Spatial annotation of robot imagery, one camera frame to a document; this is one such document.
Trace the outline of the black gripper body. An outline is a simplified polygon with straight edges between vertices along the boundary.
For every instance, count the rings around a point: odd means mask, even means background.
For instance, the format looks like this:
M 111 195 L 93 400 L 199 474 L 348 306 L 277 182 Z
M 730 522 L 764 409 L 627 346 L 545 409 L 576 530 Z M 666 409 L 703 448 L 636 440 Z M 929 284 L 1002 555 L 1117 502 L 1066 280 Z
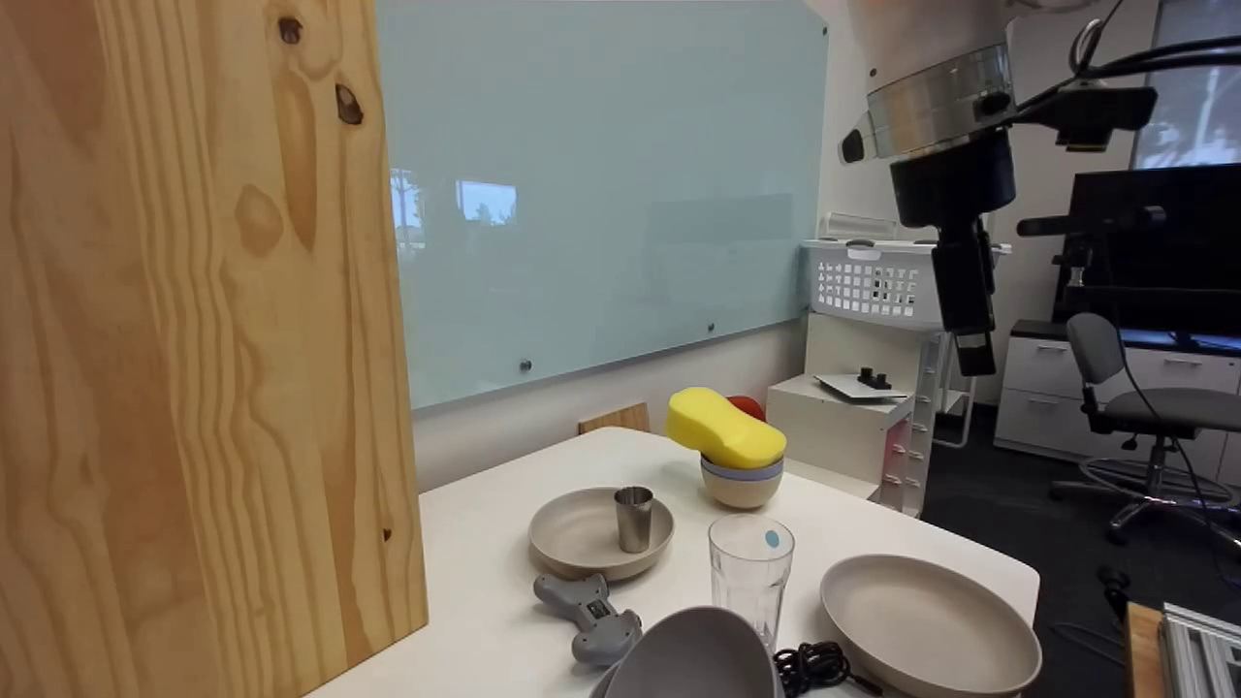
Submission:
M 994 375 L 994 239 L 984 213 L 1016 196 L 1003 130 L 898 160 L 892 166 L 896 208 L 907 228 L 929 225 L 944 328 L 954 336 L 962 375 Z

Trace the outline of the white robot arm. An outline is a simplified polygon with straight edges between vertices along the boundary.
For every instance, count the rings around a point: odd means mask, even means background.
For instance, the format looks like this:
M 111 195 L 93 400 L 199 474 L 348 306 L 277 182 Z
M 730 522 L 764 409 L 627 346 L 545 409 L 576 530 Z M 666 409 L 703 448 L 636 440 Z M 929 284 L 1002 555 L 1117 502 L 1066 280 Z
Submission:
M 863 128 L 896 213 L 935 228 L 944 328 L 966 375 L 994 375 L 994 243 L 1012 203 L 1012 66 L 1003 0 L 844 0 L 863 59 Z

